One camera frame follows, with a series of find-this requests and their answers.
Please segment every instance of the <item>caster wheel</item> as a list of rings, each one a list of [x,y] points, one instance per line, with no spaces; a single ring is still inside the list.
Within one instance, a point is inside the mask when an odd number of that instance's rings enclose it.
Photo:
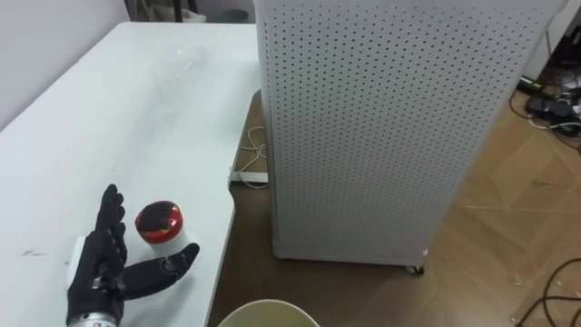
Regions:
[[[406,269],[408,270],[409,273],[416,275],[416,276],[421,276],[424,274],[424,267],[423,266],[406,266]]]

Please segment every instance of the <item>scuff mark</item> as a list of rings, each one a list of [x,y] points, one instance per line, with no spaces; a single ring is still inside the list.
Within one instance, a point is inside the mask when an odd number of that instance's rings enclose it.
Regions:
[[[43,256],[43,255],[47,255],[47,253],[38,253],[38,252],[36,252],[36,249],[26,250],[22,254],[20,254],[21,257],[23,257],[23,256]]]
[[[535,186],[536,188],[538,187],[543,187],[543,186],[548,186],[548,187],[556,187],[556,188],[566,188],[563,187],[561,185],[558,184],[553,184],[553,183],[547,183],[547,182],[539,182],[539,181],[533,181],[533,186]]]

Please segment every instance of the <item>white bucket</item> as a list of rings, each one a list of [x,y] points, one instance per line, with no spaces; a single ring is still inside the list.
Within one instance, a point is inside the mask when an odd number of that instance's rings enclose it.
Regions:
[[[218,327],[319,327],[305,311],[279,300],[258,300],[230,313]]]

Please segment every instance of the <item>cup lid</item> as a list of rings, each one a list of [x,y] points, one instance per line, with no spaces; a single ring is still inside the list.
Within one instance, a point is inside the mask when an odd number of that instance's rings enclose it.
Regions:
[[[135,218],[135,228],[150,244],[170,241],[183,227],[183,217],[177,204],[158,201],[147,205]]]

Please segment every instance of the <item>white cable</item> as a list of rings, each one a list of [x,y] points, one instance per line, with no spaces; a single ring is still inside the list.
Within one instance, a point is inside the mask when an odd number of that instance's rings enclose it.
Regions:
[[[265,188],[268,186],[268,184],[264,184],[261,186],[256,186],[256,185],[252,185],[251,183],[248,183],[246,181],[244,181],[244,179],[242,178],[242,172],[244,172],[246,169],[248,169],[248,167],[250,167],[252,164],[256,163],[259,159],[264,158],[266,159],[266,154],[264,153],[264,151],[266,151],[266,144],[261,144],[261,145],[256,145],[254,143],[254,141],[252,140],[252,132],[257,131],[257,130],[264,130],[264,126],[254,126],[252,128],[248,129],[248,132],[246,132],[246,137],[248,138],[248,142],[250,142],[251,147],[248,146],[241,146],[240,148],[242,150],[245,151],[254,151],[256,153],[256,156],[254,157],[254,159],[250,160],[246,165],[244,165],[239,171],[238,171],[238,176],[240,178],[240,180],[248,187],[253,188],[253,189],[261,189],[261,188]]]
[[[553,129],[553,128],[557,128],[557,127],[563,127],[563,126],[581,126],[581,123],[575,123],[575,122],[570,122],[570,123],[562,123],[562,124],[554,124],[554,125],[550,125],[550,126],[543,126],[543,125],[539,125],[537,123],[535,123],[533,121],[533,117],[532,115],[530,115],[528,117],[528,123],[535,127],[536,129],[540,129],[540,130],[547,130],[547,129]]]

